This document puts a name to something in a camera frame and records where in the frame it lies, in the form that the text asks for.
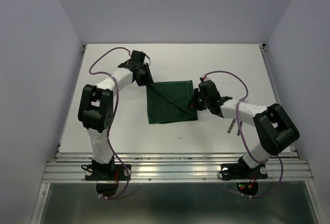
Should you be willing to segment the dark green cloth napkin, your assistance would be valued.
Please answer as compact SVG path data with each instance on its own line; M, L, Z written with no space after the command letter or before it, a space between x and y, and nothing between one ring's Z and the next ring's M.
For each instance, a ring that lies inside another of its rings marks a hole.
M198 120L197 111L189 107L193 82L155 82L146 86L149 124L168 124Z

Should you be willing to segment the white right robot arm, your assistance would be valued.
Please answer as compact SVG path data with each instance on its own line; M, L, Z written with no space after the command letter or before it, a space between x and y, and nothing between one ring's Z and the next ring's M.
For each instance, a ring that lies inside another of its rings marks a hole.
M221 118L235 119L255 127L259 143L240 159L237 172L248 178L256 167L265 163L271 156L279 155L284 149L300 138L300 133L287 112L280 104L256 106L239 102L229 96L221 96L215 83L202 79L194 89L188 106L195 110L209 110Z

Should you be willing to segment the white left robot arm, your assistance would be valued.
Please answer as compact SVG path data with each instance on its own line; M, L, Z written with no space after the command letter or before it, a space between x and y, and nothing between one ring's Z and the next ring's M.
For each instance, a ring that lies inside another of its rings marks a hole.
M119 64L112 74L106 71L93 71L94 66L101 59L117 49L127 51L130 58ZM115 167L112 164L115 152L109 146L109 133L119 105L119 92L134 82L138 86L153 83L146 59L149 59L149 56L142 51L115 47L100 56L89 68L90 75L106 75L107 78L96 85L87 84L83 87L78 120L90 137L93 151L92 164L98 166L96 172L104 180L114 176Z

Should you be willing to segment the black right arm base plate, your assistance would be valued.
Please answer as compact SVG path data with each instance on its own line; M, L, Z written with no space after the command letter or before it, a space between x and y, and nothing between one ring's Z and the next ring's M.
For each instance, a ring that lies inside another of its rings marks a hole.
M224 181L230 180L247 180L247 179L267 179L267 169L265 164L259 164L254 168L250 168L240 158L236 163L225 163L221 165L218 172L218 178Z

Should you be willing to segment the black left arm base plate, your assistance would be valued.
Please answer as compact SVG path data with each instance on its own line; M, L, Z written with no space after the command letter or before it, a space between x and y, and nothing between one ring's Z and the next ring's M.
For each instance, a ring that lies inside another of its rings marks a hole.
M92 160L91 164L83 164L81 169L85 172L86 181L129 181L131 174L131 165L116 164L114 159L108 164Z

